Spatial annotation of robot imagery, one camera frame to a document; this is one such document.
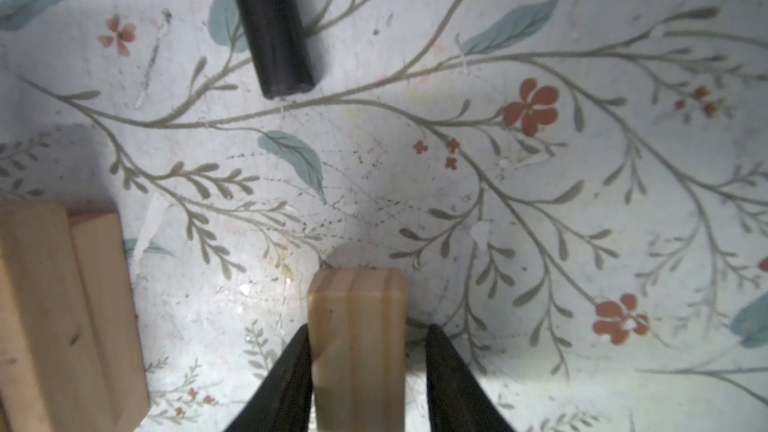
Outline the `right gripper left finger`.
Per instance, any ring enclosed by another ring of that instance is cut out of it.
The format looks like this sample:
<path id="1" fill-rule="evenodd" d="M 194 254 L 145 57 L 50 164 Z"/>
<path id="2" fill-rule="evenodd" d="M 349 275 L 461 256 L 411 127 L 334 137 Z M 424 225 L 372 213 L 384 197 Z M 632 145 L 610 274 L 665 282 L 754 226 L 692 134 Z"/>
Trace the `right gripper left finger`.
<path id="1" fill-rule="evenodd" d="M 307 432 L 312 395 L 311 348 L 305 324 L 225 431 Z"/>

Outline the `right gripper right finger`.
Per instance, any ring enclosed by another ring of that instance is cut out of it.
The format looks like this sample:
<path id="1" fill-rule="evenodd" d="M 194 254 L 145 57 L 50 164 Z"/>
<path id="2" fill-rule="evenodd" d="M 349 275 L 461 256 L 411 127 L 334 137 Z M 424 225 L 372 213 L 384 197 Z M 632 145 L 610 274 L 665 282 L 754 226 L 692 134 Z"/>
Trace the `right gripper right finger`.
<path id="1" fill-rule="evenodd" d="M 432 432 L 514 431 L 483 391 L 440 326 L 429 326 L 425 353 L 427 402 Z"/>

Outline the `light wood block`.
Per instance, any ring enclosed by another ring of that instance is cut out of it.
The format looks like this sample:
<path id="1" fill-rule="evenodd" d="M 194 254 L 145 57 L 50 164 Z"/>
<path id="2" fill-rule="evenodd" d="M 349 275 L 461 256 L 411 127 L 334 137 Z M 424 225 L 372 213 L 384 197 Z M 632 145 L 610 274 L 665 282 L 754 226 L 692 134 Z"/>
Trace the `light wood block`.
<path id="1" fill-rule="evenodd" d="M 405 429 L 407 293 L 397 269 L 321 269 L 307 292 L 319 431 Z"/>

